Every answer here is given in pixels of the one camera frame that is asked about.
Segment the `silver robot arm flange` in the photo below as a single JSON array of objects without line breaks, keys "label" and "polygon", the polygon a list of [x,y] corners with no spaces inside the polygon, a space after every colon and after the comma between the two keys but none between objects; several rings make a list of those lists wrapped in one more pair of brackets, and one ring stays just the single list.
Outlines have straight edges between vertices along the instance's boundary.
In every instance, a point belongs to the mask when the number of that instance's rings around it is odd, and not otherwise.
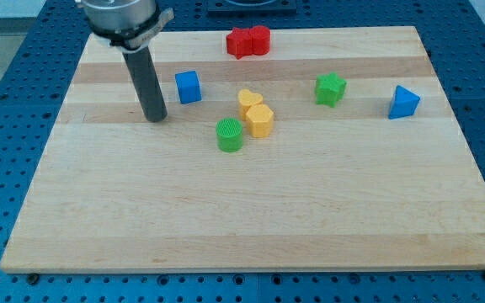
[{"label": "silver robot arm flange", "polygon": [[161,10],[156,0],[76,0],[95,35],[122,52],[135,53],[174,19],[172,8]]}]

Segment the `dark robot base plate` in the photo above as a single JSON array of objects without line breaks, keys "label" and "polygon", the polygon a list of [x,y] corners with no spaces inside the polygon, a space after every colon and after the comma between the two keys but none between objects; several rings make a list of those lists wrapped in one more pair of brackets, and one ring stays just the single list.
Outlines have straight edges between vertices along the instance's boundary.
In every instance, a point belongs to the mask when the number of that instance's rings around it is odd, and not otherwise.
[{"label": "dark robot base plate", "polygon": [[295,13],[296,0],[206,0],[206,12],[213,16],[230,14]]}]

